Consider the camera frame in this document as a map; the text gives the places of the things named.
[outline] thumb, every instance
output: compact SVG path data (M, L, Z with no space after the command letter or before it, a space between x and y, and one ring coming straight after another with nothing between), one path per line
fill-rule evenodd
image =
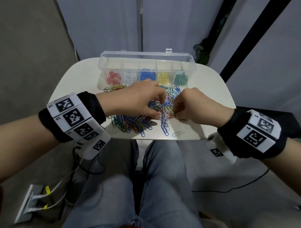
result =
M145 115L151 117L152 119L160 119L159 113L151 108L147 108Z
M175 114L176 119L187 119L186 110L179 111Z

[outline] person's left hand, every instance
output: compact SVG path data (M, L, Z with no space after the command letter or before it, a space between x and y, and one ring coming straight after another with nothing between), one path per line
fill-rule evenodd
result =
M106 115L149 116L159 119L157 111L150 109L148 103L155 99L161 104L165 101L165 89L157 81L146 79L134 82L131 86L113 92L98 93L96 97Z

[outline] black wristband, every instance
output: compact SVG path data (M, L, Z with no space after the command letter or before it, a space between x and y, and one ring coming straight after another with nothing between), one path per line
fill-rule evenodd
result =
M88 93L87 91L79 93L78 98L85 105L87 110L90 112L92 117L99 123L102 124L106 121L106 116L102 107L97 100L95 94ZM60 127L53 120L47 108L39 112L39 119L41 123L50 130L53 136L61 143L69 142L73 140L70 136L66 135Z
M264 153L237 136L237 133L246 126L250 117L250 113L235 109L231 119L224 126L217 129L231 152L239 158L253 157L255 159L273 158L280 154L285 148L287 140L284 131L281 131L279 139L275 140L276 143Z

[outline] blue denim jeans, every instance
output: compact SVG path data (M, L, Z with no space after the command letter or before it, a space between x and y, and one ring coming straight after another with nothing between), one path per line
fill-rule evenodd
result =
M63 228L202 227L175 140L153 141L146 150L146 176L140 211L136 215L130 179L139 151L135 140L114 140L102 152L105 173L90 175ZM93 171L100 169L95 163Z

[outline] power strip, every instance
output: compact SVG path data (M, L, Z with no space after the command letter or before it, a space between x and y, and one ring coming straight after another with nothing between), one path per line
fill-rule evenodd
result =
M14 223L19 223L19 222L25 222L31 220L32 217L32 212L27 212L27 208L34 208L36 207L36 204L39 199L32 199L33 195L40 195L43 190L43 185L40 184L31 184L29 186L29 189L26 193L26 196L23 200L23 203L21 205L21 208L17 214L17 217L14 221Z

